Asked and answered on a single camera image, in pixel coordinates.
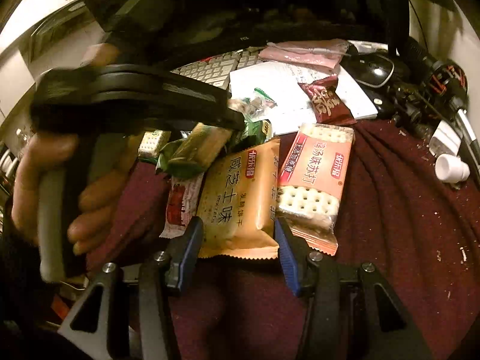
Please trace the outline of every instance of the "maroon candy wrapper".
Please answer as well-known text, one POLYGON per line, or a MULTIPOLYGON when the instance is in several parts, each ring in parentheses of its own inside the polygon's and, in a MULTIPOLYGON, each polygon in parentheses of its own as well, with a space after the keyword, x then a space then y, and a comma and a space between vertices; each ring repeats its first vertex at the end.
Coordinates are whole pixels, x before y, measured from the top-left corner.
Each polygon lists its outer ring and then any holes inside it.
POLYGON ((319 79, 311 84, 298 84, 310 98, 317 123, 348 126, 357 122, 335 93, 338 85, 337 76, 319 79))

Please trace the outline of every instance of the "screw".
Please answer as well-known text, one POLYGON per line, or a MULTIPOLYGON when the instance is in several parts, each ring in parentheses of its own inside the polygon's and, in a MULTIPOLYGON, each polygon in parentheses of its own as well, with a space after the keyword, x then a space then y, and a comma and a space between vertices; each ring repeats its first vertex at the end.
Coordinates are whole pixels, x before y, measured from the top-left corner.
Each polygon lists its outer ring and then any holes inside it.
POLYGON ((321 254, 319 251, 311 251, 310 254, 308 255, 309 259, 311 259, 312 261, 315 261, 316 263, 318 261, 322 261, 323 259, 323 254, 321 254))
POLYGON ((104 271, 106 274, 109 274, 115 269, 117 269, 117 266, 113 262, 108 262, 103 266, 102 271, 104 271))
POLYGON ((372 273, 373 271, 375 271, 375 265, 373 265, 371 262, 364 262, 361 267, 365 272, 368 273, 372 273))
POLYGON ((165 261, 167 259, 167 254, 164 251, 159 251, 154 256, 155 261, 165 261))

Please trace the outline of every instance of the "black cable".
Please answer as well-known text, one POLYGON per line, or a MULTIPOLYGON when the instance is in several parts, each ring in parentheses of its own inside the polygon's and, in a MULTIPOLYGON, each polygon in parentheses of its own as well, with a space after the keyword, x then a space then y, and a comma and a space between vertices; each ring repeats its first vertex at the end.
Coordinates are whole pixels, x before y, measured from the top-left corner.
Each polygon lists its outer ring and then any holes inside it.
POLYGON ((415 16, 417 17, 418 24, 420 26, 421 34, 423 35, 423 42, 425 42, 425 48, 427 49, 428 52, 428 46, 427 46, 427 38, 425 37, 425 33, 423 32, 423 27, 422 27, 422 22, 420 22, 419 15, 417 14, 417 11, 415 7, 412 4, 412 0, 409 0, 410 5, 412 6, 413 12, 415 13, 415 16))

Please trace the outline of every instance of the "pink package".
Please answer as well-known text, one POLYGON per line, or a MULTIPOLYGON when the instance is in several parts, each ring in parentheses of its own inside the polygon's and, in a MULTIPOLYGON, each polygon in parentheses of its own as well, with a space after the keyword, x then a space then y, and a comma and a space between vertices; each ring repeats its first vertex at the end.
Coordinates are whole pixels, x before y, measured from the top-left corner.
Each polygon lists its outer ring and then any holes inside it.
POLYGON ((269 43, 259 57, 272 61, 323 66, 334 70, 347 52, 349 43, 342 39, 300 40, 269 43))

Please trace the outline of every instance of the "keyboard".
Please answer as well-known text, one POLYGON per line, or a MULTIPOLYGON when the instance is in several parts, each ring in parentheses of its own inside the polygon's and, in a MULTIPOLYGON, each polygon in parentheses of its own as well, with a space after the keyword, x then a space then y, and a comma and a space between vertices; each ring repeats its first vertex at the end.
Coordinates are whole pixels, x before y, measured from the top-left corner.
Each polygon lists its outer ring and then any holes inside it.
POLYGON ((172 73, 190 77, 222 89, 228 89, 230 72, 261 62, 258 60, 258 53, 259 50, 227 52, 185 65, 173 70, 172 73))

